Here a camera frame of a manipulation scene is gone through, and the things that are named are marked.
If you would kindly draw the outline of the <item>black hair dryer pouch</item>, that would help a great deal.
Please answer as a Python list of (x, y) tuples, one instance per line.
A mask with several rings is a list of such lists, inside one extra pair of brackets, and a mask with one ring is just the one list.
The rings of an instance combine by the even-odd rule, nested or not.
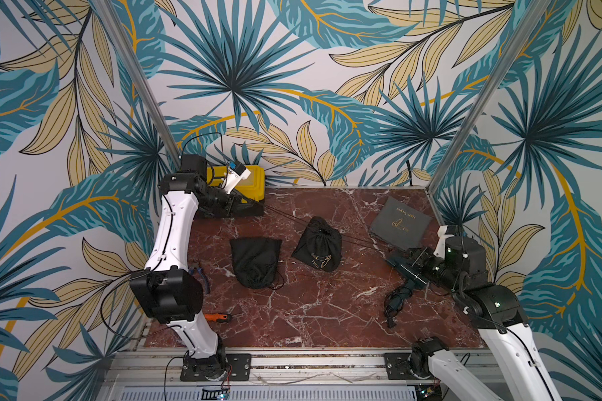
[(253, 290), (281, 289), (285, 284), (278, 270), (281, 245), (281, 240), (268, 237), (230, 240), (232, 269), (238, 282)]

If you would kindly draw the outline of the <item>plain black drawstring pouch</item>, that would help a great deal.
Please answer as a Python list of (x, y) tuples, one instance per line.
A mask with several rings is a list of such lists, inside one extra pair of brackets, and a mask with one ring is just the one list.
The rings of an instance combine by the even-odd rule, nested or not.
[(336, 271), (342, 261), (344, 242), (364, 249), (380, 250), (373, 241), (365, 241), (363, 238), (349, 235), (344, 236), (339, 230), (329, 225), (329, 222), (323, 217), (311, 217), (309, 220), (304, 220), (275, 207), (265, 207), (270, 212), (304, 226), (304, 231), (292, 257), (315, 270), (328, 273)]

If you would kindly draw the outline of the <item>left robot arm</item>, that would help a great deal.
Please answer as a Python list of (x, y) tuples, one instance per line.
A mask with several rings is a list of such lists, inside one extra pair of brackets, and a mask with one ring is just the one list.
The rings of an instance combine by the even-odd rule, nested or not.
[(181, 169), (159, 182), (162, 212), (155, 245), (145, 268), (130, 275), (130, 290), (147, 317), (179, 335), (189, 359), (222, 364), (221, 340), (202, 312), (203, 286), (189, 272), (188, 247), (199, 208), (230, 210), (237, 199), (233, 190), (251, 172), (232, 162), (219, 186), (208, 183), (207, 172), (204, 157), (184, 155)]

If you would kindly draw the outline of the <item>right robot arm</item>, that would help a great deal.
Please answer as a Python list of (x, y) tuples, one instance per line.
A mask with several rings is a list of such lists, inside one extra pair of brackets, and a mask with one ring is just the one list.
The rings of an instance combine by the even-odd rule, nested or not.
[[(409, 251), (406, 268), (450, 293), (488, 345), (514, 399), (561, 398), (518, 297), (488, 280), (484, 247), (471, 238), (446, 234), (434, 249)], [(461, 400), (499, 398), (437, 338), (413, 345), (409, 369), (419, 379), (436, 379)]]

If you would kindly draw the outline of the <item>grey hair dryer pouch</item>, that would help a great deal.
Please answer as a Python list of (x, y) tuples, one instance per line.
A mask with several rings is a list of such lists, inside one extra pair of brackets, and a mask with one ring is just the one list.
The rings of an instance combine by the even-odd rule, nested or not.
[(402, 251), (419, 248), (431, 220), (390, 196), (371, 223), (371, 234)]

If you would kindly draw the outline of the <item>yellow black toolbox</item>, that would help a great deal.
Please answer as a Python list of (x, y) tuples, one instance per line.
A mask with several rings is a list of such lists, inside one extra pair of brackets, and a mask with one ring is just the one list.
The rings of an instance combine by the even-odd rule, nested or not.
[(265, 171), (264, 168), (258, 165), (247, 165), (251, 175), (247, 180), (243, 180), (233, 193), (239, 192), (244, 196), (246, 208), (238, 216), (222, 215), (222, 205), (225, 200), (215, 203), (206, 210), (200, 206), (199, 211), (206, 218), (242, 218), (242, 217), (260, 217), (264, 214), (264, 199), (265, 199)]

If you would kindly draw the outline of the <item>blue handled pliers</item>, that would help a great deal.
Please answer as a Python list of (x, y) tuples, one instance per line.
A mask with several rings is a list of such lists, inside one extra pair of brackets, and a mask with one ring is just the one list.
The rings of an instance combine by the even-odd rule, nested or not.
[(198, 273), (200, 279), (202, 279), (205, 294), (209, 294), (211, 292), (211, 286), (204, 269), (202, 267), (196, 267), (195, 271)]

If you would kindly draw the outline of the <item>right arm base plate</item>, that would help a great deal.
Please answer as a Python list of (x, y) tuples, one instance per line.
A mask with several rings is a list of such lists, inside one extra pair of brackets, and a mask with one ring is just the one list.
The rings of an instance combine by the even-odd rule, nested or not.
[(415, 353), (386, 353), (383, 355), (389, 380), (434, 379), (428, 364), (434, 353), (417, 350)]

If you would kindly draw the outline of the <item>orange handled screwdriver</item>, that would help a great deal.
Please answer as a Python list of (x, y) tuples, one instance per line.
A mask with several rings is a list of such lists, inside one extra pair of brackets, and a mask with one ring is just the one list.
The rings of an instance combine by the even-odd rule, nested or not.
[(207, 322), (224, 323), (232, 321), (232, 315), (229, 313), (205, 313), (204, 317)]

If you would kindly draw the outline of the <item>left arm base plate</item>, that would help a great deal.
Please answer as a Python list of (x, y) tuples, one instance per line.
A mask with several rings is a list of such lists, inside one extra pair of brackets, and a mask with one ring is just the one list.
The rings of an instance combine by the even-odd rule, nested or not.
[(215, 354), (205, 359), (195, 359), (185, 354), (180, 381), (212, 382), (229, 379), (231, 382), (247, 382), (251, 366), (251, 354)]

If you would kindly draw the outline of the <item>aluminium front rail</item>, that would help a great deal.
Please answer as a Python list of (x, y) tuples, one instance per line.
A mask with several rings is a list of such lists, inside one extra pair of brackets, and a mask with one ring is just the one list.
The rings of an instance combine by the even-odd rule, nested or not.
[[(407, 354), (409, 349), (368, 348), (228, 348), (227, 353), (249, 354), (250, 385), (274, 384), (399, 384), (389, 380), (386, 354)], [(140, 348), (115, 356), (105, 376), (111, 385), (184, 386), (180, 381), (184, 355), (181, 348)]]

